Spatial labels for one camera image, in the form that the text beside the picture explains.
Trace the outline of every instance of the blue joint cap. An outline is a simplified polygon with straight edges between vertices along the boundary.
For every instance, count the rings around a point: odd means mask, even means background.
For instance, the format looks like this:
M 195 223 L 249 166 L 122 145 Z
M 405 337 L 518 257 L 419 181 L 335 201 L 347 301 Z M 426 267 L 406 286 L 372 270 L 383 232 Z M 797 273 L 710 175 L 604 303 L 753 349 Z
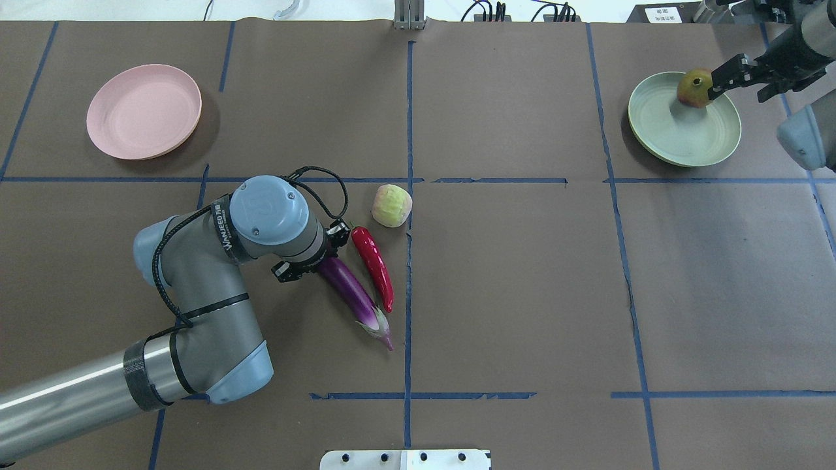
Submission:
M 308 203 L 302 193 L 278 176 L 246 180 L 232 194 L 232 225 L 259 245 L 281 245 L 298 237 L 308 224 Z
M 145 227 L 134 237 L 134 264 L 142 273 L 142 278 L 150 285 L 154 285 L 154 276 L 151 274 L 154 251 L 160 244 L 160 240 L 166 235 L 166 228 L 174 217 L 176 216 L 168 217 L 166 220 L 159 221 L 150 227 Z M 158 266 L 158 271 L 163 285 L 167 288 L 171 287 L 162 275 L 162 263 Z
M 804 170 L 812 171 L 825 166 L 827 155 L 824 154 L 822 135 L 810 105 L 785 120 L 778 127 L 777 137 L 784 150 Z
M 209 402 L 222 405 L 243 398 L 265 386 L 273 377 L 273 363 L 267 352 L 267 341 L 244 358 L 215 385 L 206 391 Z

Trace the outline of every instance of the green plate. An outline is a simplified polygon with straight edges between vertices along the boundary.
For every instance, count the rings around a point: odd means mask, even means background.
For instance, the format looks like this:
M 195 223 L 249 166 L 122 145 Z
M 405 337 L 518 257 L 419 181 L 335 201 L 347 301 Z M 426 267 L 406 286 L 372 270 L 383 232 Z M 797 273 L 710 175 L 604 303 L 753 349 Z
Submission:
M 641 145 L 677 166 L 709 166 L 724 161 L 740 144 L 740 115 L 721 95 L 703 109 L 676 99 L 683 72 L 662 72 L 644 79 L 630 96 L 630 128 Z

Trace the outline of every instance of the white sticker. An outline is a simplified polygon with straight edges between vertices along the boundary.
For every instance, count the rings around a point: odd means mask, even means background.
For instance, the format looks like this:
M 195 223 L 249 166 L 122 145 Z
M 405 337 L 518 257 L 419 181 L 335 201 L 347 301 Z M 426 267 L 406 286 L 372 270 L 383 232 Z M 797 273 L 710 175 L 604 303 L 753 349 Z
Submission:
M 682 23 L 676 7 L 645 8 L 645 15 L 650 23 Z

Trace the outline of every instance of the blue tape line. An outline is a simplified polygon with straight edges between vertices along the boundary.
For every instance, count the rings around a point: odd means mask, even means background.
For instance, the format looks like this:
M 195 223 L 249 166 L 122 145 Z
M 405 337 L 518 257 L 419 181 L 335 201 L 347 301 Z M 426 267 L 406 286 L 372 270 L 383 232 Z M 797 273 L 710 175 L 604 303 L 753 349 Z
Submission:
M 414 194 L 412 160 L 412 57 L 415 41 L 406 45 L 406 190 Z M 406 233 L 406 307 L 404 332 L 404 449 L 412 447 L 412 214 Z
M 203 178 L 168 176 L 10 176 L 4 181 L 38 183 L 199 183 Z
M 250 179 L 252 176 L 213 176 L 206 180 L 210 183 L 242 183 Z M 334 178 L 330 177 L 302 177 L 298 179 L 303 183 L 336 183 Z M 424 178 L 415 178 L 415 182 L 423 182 Z M 384 184 L 405 184 L 409 182 L 407 178 L 343 178 L 344 183 L 384 183 Z
M 308 393 L 311 400 L 403 400 L 404 394 L 393 392 L 329 393 L 325 396 Z
M 223 70 L 221 71 L 221 86 L 218 91 L 223 93 L 227 86 L 227 69 L 229 68 L 229 56 L 232 55 L 232 40 L 235 38 L 235 22 L 229 23 L 229 36 L 227 37 L 227 54 L 223 58 Z
M 813 200 L 816 203 L 816 209 L 818 210 L 818 217 L 822 219 L 822 226 L 824 227 L 824 234 L 828 238 L 828 243 L 830 244 L 830 252 L 833 254 L 833 260 L 836 260 L 836 240 L 833 239 L 833 229 L 830 227 L 830 221 L 828 220 L 828 215 L 824 212 L 824 206 L 822 205 L 822 198 L 818 195 L 818 188 L 816 187 L 816 181 L 813 179 L 813 173 L 810 171 L 807 172 L 807 178 L 810 182 L 810 190 L 813 192 Z
M 807 184 L 805 178 L 610 178 L 605 183 L 651 184 Z
M 769 35 L 767 34 L 767 25 L 765 23 L 760 23 L 761 28 L 761 39 L 763 39 L 763 45 L 769 49 Z
M 206 168 L 203 169 L 203 178 L 201 180 L 201 191 L 197 195 L 197 208 L 195 210 L 200 210 L 203 207 L 203 199 L 206 197 L 206 181 L 209 178 L 209 164 L 206 164 Z
M 26 100 L 23 102 L 23 108 L 20 110 L 18 124 L 14 126 L 12 139 L 8 143 L 8 149 L 6 149 L 6 157 L 3 159 L 3 166 L 0 166 L 0 181 L 5 180 L 6 170 L 8 169 L 8 163 L 12 160 L 14 146 L 18 143 L 18 136 L 20 135 L 20 130 L 23 127 L 23 120 L 26 119 L 26 113 L 29 111 L 29 105 L 32 104 L 32 97 L 35 95 L 35 88 L 38 87 L 38 80 L 40 80 L 41 73 L 43 72 L 43 66 L 47 62 L 47 56 L 49 56 L 49 50 L 52 48 L 53 40 L 55 40 L 56 31 L 58 31 L 57 21 L 53 22 L 53 28 L 52 31 L 49 32 L 49 39 L 47 39 L 47 45 L 43 48 L 43 54 L 41 54 L 41 61 L 38 63 L 38 69 L 35 71 L 35 76 L 32 78 L 32 84 L 29 85 L 29 93 L 26 95 Z
M 649 398 L 836 398 L 836 391 L 817 390 L 720 390 L 720 391 L 651 391 Z M 610 398 L 636 400 L 644 398 L 640 391 L 614 391 Z
M 499 392 L 416 392 L 413 400 L 527 400 L 537 395 L 535 391 L 499 391 Z
M 627 260 L 627 247 L 624 243 L 624 230 L 621 226 L 621 214 L 619 213 L 618 193 L 615 187 L 615 175 L 613 171 L 613 159 L 609 153 L 609 143 L 604 132 L 604 104 L 601 100 L 601 86 L 598 79 L 598 65 L 595 63 L 595 46 L 592 38 L 592 27 L 586 23 L 586 39 L 589 45 L 589 63 L 592 66 L 592 78 L 595 85 L 595 100 L 598 104 L 598 117 L 601 128 L 601 141 L 604 145 L 604 153 L 607 156 L 607 174 L 609 176 L 609 192 L 613 201 L 613 213 L 615 215 L 615 229 L 619 238 L 619 250 L 621 251 L 621 267 L 624 270 L 624 281 L 627 283 L 627 293 L 630 295 L 630 317 L 633 320 L 633 342 L 635 344 L 636 363 L 639 367 L 639 379 L 643 402 L 645 405 L 645 423 L 647 424 L 647 440 L 650 445 L 650 460 L 654 470 L 660 470 L 659 452 L 656 449 L 656 431 L 653 424 L 653 411 L 650 408 L 650 398 L 647 396 L 647 375 L 645 373 L 645 357 L 641 348 L 641 336 L 639 334 L 639 319 L 635 312 L 635 300 L 633 297 L 633 282 L 630 279 L 630 263 Z
M 400 392 L 356 392 L 356 393 L 328 393 L 318 395 L 308 393 L 311 400 L 404 400 L 405 393 Z M 477 391 L 477 392 L 444 392 L 417 391 L 412 393 L 411 400 L 527 400 L 537 395 L 536 391 Z
M 793 115 L 793 112 L 789 109 L 789 103 L 787 102 L 787 95 L 781 93 L 781 102 L 784 105 L 784 112 L 787 113 L 787 117 Z
M 310 183 L 335 183 L 337 182 L 334 178 L 318 178 L 318 177 L 311 177 L 311 178 L 299 178 L 301 182 L 310 182 Z M 346 183 L 389 183 L 389 184 L 409 184 L 410 178 L 343 178 L 343 182 Z
M 156 468 L 156 458 L 160 451 L 160 439 L 162 438 L 162 425 L 166 420 L 166 410 L 157 412 L 157 424 L 154 430 L 154 441 L 151 443 L 151 457 L 148 459 L 148 470 Z
M 566 178 L 439 178 L 434 183 L 562 183 Z

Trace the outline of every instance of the label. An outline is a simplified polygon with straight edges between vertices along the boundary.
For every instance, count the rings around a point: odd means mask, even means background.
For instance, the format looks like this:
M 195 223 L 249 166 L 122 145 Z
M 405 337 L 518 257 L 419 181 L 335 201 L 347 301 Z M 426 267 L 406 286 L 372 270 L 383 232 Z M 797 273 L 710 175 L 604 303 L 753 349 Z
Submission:
M 645 15 L 650 23 L 682 23 L 677 7 L 645 8 Z
M 246 251 L 238 241 L 232 219 L 229 214 L 229 195 L 212 202 L 212 221 L 215 223 L 215 234 L 221 242 L 223 251 L 235 264 L 241 264 Z

